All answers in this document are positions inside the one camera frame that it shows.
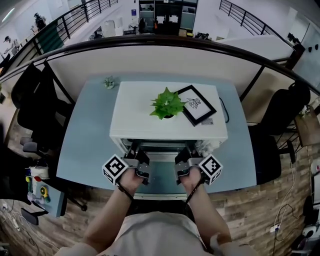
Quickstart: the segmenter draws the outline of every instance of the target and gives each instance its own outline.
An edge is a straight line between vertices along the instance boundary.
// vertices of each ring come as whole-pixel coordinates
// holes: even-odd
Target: black picture frame
[[[206,114],[204,114],[203,116],[199,117],[198,119],[195,119],[191,113],[187,110],[187,108],[184,106],[183,107],[183,113],[186,116],[186,118],[188,118],[188,120],[190,121],[190,123],[195,127],[196,125],[198,125],[199,123],[201,123],[202,121],[206,120],[207,118],[209,118],[210,116],[212,116],[214,113],[216,113],[216,109],[205,99],[205,97],[203,97],[203,95],[191,84],[183,89],[180,89],[178,91],[176,91],[176,93],[182,94],[188,90],[192,90],[201,100],[204,104],[206,104],[206,106],[210,109],[210,111]]]

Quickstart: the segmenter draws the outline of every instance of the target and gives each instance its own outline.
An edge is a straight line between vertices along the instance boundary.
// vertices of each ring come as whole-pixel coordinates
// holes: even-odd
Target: wrist strap
[[[131,201],[135,200],[135,199],[132,197],[132,195],[130,195],[129,192],[126,191],[123,186],[121,186],[120,182],[117,183],[117,186],[118,186],[118,188],[119,188],[119,190],[120,190],[121,192],[125,193],[125,194],[128,196],[128,198],[130,198]]]
[[[194,195],[194,193],[196,192],[196,190],[199,188],[199,186],[201,184],[205,183],[205,179],[201,178],[198,182],[198,184],[194,187],[194,189],[192,190],[192,192],[190,193],[190,195],[187,197],[186,201],[185,201],[185,205],[188,204],[188,202],[190,201],[190,199],[192,198],[192,196]]]

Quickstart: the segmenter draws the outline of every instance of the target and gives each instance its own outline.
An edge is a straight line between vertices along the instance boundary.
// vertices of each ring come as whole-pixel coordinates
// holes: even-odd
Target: person's left hand
[[[133,196],[143,181],[144,178],[136,175],[134,168],[129,168],[122,174],[120,184]]]

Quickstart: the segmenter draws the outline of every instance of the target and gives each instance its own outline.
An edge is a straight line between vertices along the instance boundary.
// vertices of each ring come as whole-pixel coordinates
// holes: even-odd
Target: hand
[[[191,167],[189,175],[181,176],[180,181],[185,188],[188,195],[194,190],[201,179],[200,169],[198,167]]]
[[[120,184],[133,196],[143,181],[144,178],[137,176],[134,168],[129,168],[122,174]]]

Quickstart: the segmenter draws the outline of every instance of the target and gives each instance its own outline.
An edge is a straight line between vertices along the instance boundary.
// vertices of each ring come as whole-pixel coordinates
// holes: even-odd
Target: picture frame
[[[181,101],[186,102],[183,113],[194,127],[217,112],[192,84],[177,93]]]

